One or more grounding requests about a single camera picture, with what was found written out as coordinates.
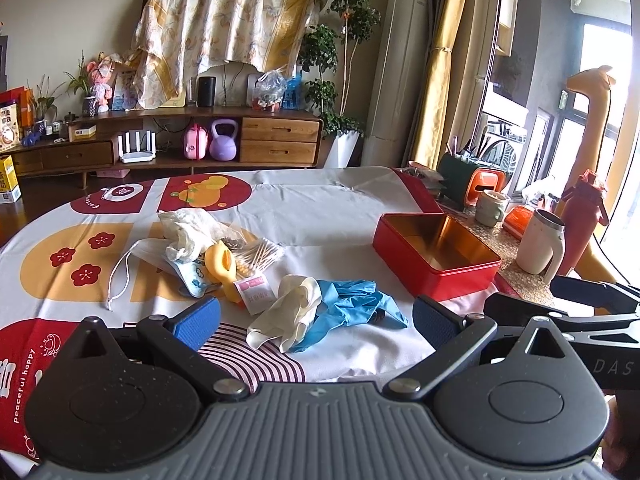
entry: yellow curtain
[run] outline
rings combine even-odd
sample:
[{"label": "yellow curtain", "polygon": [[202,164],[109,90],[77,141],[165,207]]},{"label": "yellow curtain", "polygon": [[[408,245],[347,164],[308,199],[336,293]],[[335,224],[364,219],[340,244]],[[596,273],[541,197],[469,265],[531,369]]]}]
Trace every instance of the yellow curtain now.
[{"label": "yellow curtain", "polygon": [[449,78],[451,74],[451,50],[456,41],[460,17],[465,0],[446,0],[442,20],[429,55],[426,72],[426,88],[422,102],[412,159],[435,169],[444,153],[443,139]]}]

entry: cylindrical speaker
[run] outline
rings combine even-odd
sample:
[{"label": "cylindrical speaker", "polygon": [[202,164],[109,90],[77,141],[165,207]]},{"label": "cylindrical speaker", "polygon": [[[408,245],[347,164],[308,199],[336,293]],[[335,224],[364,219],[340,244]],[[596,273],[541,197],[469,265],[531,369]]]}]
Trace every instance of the cylindrical speaker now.
[{"label": "cylindrical speaker", "polygon": [[201,76],[198,78],[198,97],[196,104],[198,107],[213,106],[216,95],[216,78],[212,76]]}]

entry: person's hand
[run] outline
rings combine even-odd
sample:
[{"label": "person's hand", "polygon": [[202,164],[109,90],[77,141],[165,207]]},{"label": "person's hand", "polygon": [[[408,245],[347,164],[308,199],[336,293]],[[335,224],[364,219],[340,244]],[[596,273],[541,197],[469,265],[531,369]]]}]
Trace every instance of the person's hand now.
[{"label": "person's hand", "polygon": [[616,397],[609,399],[609,425],[604,433],[604,446],[602,446],[602,465],[604,469],[615,475],[625,466],[629,458],[630,450],[622,444],[623,427],[618,413]]}]

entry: wooden floor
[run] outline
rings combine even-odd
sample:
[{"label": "wooden floor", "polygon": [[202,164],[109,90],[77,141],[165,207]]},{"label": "wooden floor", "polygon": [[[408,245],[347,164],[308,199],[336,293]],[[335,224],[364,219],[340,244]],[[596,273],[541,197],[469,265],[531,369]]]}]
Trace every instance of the wooden floor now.
[{"label": "wooden floor", "polygon": [[22,198],[15,204],[0,204],[0,247],[29,222],[76,198],[91,194],[103,187],[181,175],[184,171],[131,171],[125,178],[97,178],[90,175],[86,189],[81,189],[79,174],[22,178],[20,179]]}]

